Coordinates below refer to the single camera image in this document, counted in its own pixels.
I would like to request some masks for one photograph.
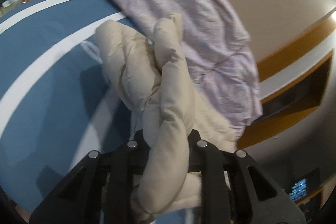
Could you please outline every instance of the pink towel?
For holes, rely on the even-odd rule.
[[[188,70],[211,105],[231,121],[238,139],[262,114],[258,70],[248,32],[228,0],[113,0],[152,37],[167,12],[182,14]]]

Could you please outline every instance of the wooden shelf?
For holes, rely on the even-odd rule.
[[[280,112],[270,117],[265,117],[264,120],[260,120],[248,126],[243,136],[238,140],[237,148],[243,149],[271,138],[290,128],[316,110],[322,101],[327,85],[332,63],[332,54],[333,52],[331,51],[304,75],[289,83],[275,94],[271,94],[265,98],[262,101],[263,106],[272,103],[272,100],[277,102],[277,98],[280,98],[280,96],[283,96],[286,92],[291,92],[291,89],[294,89],[296,85],[299,85],[308,79],[308,77],[310,78],[307,82],[309,83],[308,92],[303,98],[291,103]]]
[[[320,193],[322,194],[322,192],[323,192],[323,187],[318,187],[315,191],[311,192],[308,196],[304,196],[303,198],[297,200],[295,204],[300,206],[301,204],[306,203],[307,201],[311,200],[313,197],[317,196],[318,194]]]
[[[298,60],[330,35],[336,28],[332,16],[335,11],[333,9],[298,38],[260,60],[257,63],[260,82]]]

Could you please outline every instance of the twisted beige fabric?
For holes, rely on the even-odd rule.
[[[103,67],[125,105],[141,117],[151,147],[132,209],[139,222],[200,204],[201,180],[187,174],[192,128],[220,149],[235,150],[234,130],[194,88],[180,46],[181,16],[167,15],[155,25],[154,50],[146,37],[115,21],[96,30]]]
[[[146,37],[167,12],[182,14],[188,70],[211,105],[236,129],[263,113],[258,69],[248,46],[250,36],[228,0],[112,0]]]

